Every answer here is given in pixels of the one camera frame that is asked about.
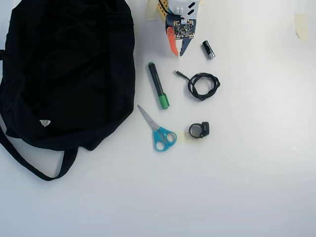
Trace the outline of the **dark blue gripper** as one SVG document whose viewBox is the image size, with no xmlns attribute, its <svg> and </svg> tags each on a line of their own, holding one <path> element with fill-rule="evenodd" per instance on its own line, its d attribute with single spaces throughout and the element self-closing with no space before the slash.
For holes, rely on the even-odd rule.
<svg viewBox="0 0 316 237">
<path fill-rule="evenodd" d="M 180 57 L 182 57 L 188 48 L 191 40 L 195 37 L 196 20 L 190 20 L 185 17 L 178 17 L 168 14 L 166 16 L 166 35 L 169 41 L 171 51 L 178 56 L 176 40 L 182 40 Z"/>
</svg>

